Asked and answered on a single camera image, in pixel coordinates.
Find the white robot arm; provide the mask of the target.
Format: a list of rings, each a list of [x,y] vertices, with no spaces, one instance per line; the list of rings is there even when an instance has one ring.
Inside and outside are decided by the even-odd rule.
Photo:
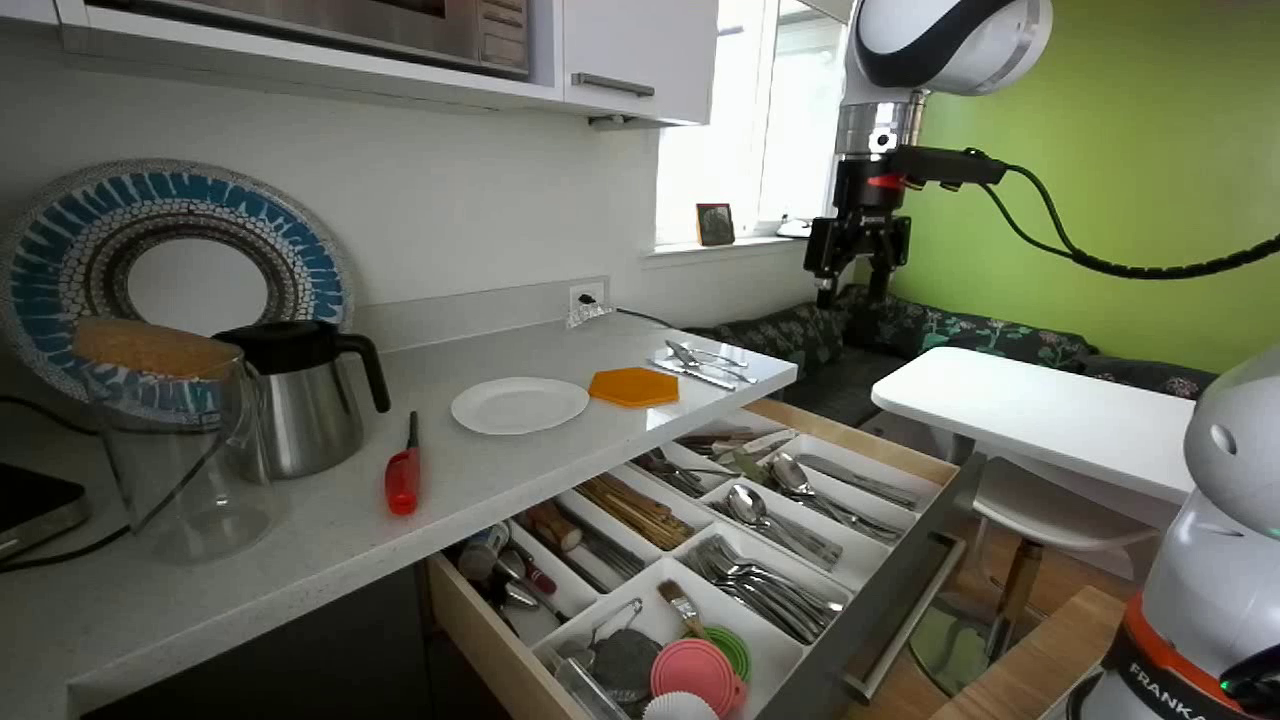
[[[1054,0],[856,0],[845,45],[834,210],[811,220],[805,273],[834,306],[856,257],[874,259],[882,298],[904,259],[913,220],[904,192],[922,182],[1000,182],[984,151],[923,148],[923,97],[990,97],[1038,66],[1054,35]]]

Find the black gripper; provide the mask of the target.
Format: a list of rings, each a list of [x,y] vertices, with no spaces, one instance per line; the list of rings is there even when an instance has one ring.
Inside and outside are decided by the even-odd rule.
[[[841,275],[856,257],[874,259],[867,306],[889,296],[908,220],[902,215],[908,181],[889,154],[836,162],[834,210],[811,220],[805,266],[817,275],[817,302],[836,306]]]

